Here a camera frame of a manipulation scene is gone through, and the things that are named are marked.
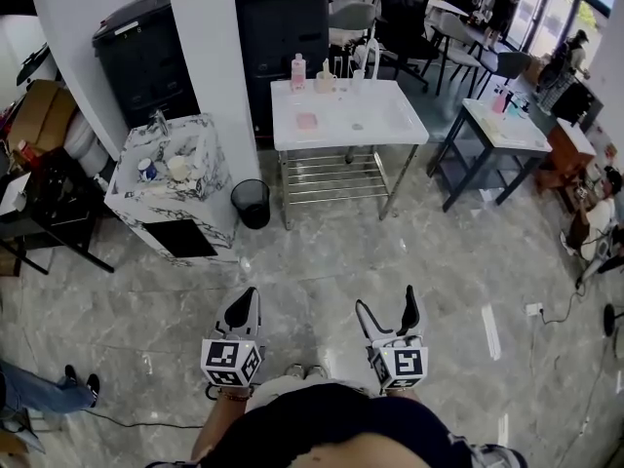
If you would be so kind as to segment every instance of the blue and white cup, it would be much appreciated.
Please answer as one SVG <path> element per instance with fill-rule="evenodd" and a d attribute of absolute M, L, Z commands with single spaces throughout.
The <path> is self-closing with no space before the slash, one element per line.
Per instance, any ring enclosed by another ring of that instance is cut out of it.
<path fill-rule="evenodd" d="M 156 178 L 156 174 L 158 174 L 158 171 L 154 166 L 154 162 L 149 158 L 140 160 L 138 162 L 137 168 L 141 180 L 144 180 L 145 182 L 153 180 L 154 178 Z"/>

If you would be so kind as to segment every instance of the shoe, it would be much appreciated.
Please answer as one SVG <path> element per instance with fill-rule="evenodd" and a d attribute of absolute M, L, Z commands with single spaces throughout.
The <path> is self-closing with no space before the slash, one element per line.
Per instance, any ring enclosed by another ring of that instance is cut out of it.
<path fill-rule="evenodd" d="M 566 234 L 564 234 L 564 231 L 561 231 L 561 232 L 559 233 L 559 240 L 561 241 L 562 246 L 563 246 L 563 247 L 564 247 L 564 249 L 565 249 L 565 252 L 566 252 L 569 256 L 574 256 L 575 251 L 574 251 L 574 249 L 572 249 L 571 247 L 569 247 L 569 246 L 567 245 Z"/>
<path fill-rule="evenodd" d="M 78 384 L 78 376 L 76 375 L 76 370 L 71 364 L 68 364 L 67 366 L 65 366 L 65 376 L 74 385 Z"/>
<path fill-rule="evenodd" d="M 89 375 L 89 379 L 87 380 L 87 388 L 89 388 L 94 396 L 94 401 L 90 405 L 91 408 L 94 408 L 96 406 L 96 403 L 98 402 L 99 395 L 99 378 L 96 374 Z"/>
<path fill-rule="evenodd" d="M 328 372 L 325 370 L 325 368 L 323 368 L 323 366 L 311 366 L 307 369 L 307 373 L 305 374 L 305 377 L 310 377 L 310 376 L 321 376 L 324 379 L 328 379 L 330 376 L 328 375 Z"/>
<path fill-rule="evenodd" d="M 291 364 L 284 371 L 284 376 L 294 376 L 295 378 L 303 379 L 305 372 L 301 364 Z"/>
<path fill-rule="evenodd" d="M 487 444 L 485 446 L 474 446 L 472 466 L 473 468 L 528 468 L 527 461 L 517 451 Z"/>

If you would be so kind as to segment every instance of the power outlet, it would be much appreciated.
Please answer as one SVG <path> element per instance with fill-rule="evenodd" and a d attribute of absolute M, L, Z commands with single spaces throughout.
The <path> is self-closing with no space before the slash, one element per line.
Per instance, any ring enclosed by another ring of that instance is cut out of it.
<path fill-rule="evenodd" d="M 529 303 L 525 305 L 525 313 L 529 317 L 533 317 L 539 314 L 540 310 L 542 310 L 544 306 L 541 303 Z"/>

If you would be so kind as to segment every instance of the black machine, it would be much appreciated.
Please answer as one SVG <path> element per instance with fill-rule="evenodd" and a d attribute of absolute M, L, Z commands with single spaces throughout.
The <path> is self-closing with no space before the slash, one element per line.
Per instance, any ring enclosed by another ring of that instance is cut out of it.
<path fill-rule="evenodd" d="M 271 88 L 291 77 L 297 53 L 306 77 L 323 68 L 330 46 L 329 0 L 236 0 L 247 94 L 257 137 L 273 137 Z"/>
<path fill-rule="evenodd" d="M 93 46 L 129 127 L 199 114 L 170 0 L 135 0 L 102 21 Z"/>

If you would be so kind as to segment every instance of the metal rack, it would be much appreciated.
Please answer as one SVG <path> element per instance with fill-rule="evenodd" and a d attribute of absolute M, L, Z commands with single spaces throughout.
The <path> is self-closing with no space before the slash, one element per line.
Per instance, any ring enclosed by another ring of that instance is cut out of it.
<path fill-rule="evenodd" d="M 313 156 L 289 159 L 289 151 L 280 152 L 284 214 L 286 228 L 291 229 L 291 207 L 348 199 L 383 198 L 386 203 L 379 214 L 387 215 L 408 165 L 416 151 L 416 145 L 390 189 L 388 176 L 381 158 L 373 146 L 370 153 L 355 154 L 354 147 L 345 153 L 330 156 Z"/>

